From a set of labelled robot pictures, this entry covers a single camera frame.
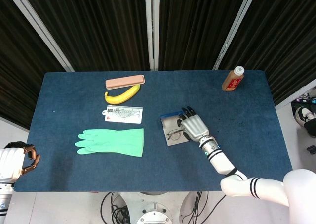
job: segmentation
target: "white bottle cap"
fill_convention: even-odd
[[[245,72],[245,69],[244,69],[242,66],[237,66],[237,67],[234,69],[234,73],[235,73],[237,76],[241,76],[244,72]]]

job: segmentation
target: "yellow banana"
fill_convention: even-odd
[[[140,85],[134,85],[130,89],[125,91],[123,94],[120,94],[118,96],[108,96],[108,92],[105,92],[105,101],[109,104],[121,104],[131,99],[139,91],[139,88]]]

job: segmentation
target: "bottle label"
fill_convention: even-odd
[[[240,83],[242,78],[232,79],[231,82],[228,84],[227,88],[236,88]]]

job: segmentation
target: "bottle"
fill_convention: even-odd
[[[223,91],[233,91],[243,79],[245,69],[242,66],[237,66],[234,70],[230,71],[227,78],[222,84]]]

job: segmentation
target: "blue tablecloth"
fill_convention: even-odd
[[[142,124],[105,122],[105,80],[145,75],[124,106],[143,107]],[[282,180],[291,170],[266,76],[246,71],[234,92],[223,92],[228,71],[65,72],[45,75],[28,144],[41,161],[17,191],[216,191],[216,173],[198,144],[167,147],[160,115],[191,106],[231,162],[248,177]],[[111,90],[118,95],[126,88]],[[144,128],[142,158],[76,154],[85,129]]]

